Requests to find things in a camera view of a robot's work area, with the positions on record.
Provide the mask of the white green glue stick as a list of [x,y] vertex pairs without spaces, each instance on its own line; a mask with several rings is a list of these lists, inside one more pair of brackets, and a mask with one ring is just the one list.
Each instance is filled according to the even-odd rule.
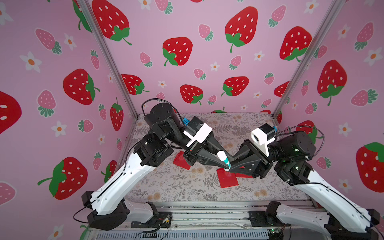
[[231,167],[232,167],[232,165],[231,165],[231,163],[230,163],[230,161],[229,161],[229,159],[228,159],[227,154],[226,154],[224,151],[219,151],[219,152],[217,153],[217,156],[218,156],[218,158],[219,158],[223,163],[226,164],[227,168],[225,169],[225,171],[229,172],[230,169],[231,169]]

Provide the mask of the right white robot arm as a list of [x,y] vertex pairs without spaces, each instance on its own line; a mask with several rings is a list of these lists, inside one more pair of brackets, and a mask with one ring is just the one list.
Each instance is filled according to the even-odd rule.
[[219,158],[228,162],[231,173],[263,178],[273,168],[281,180],[304,192],[326,212],[311,212],[271,201],[265,211],[271,225],[296,225],[326,235],[332,240],[378,240],[383,238],[377,225],[380,214],[348,200],[327,183],[308,163],[316,147],[305,132],[281,135],[275,140],[272,134],[260,129],[251,133],[234,156]]

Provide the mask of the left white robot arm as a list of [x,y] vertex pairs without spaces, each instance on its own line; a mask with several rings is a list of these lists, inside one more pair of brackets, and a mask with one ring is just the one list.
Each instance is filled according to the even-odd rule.
[[175,107],[164,101],[155,105],[145,121],[150,131],[139,140],[124,165],[101,188],[82,195],[84,207],[92,212],[88,225],[98,230],[113,230],[125,221],[136,227],[157,228],[168,220],[151,202],[126,202],[125,195],[148,173],[159,167],[173,152],[171,143],[182,148],[188,165],[195,162],[231,168],[234,159],[214,138],[213,130],[197,117],[182,119]]

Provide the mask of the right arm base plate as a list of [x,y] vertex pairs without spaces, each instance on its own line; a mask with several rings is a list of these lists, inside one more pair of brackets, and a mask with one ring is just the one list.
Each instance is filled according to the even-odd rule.
[[250,211],[247,218],[252,227],[291,227],[277,218],[277,211]]

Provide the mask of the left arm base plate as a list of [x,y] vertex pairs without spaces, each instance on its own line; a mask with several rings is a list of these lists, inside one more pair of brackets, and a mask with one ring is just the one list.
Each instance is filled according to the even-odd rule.
[[131,228],[133,229],[149,229],[149,228],[166,228],[170,227],[172,222],[172,212],[158,212],[145,223],[131,222]]

